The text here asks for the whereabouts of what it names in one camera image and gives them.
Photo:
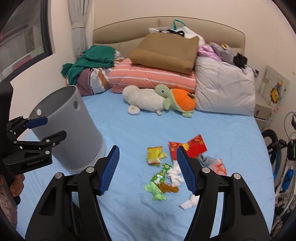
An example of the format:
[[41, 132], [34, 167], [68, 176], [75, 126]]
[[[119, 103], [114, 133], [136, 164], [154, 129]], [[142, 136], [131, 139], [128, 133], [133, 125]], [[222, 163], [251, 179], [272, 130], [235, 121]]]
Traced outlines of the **person's left hand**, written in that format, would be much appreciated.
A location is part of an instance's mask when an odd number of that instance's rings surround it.
[[25, 176], [24, 174], [20, 174], [15, 176], [15, 180], [10, 185], [10, 193], [13, 197], [19, 196], [24, 188]]

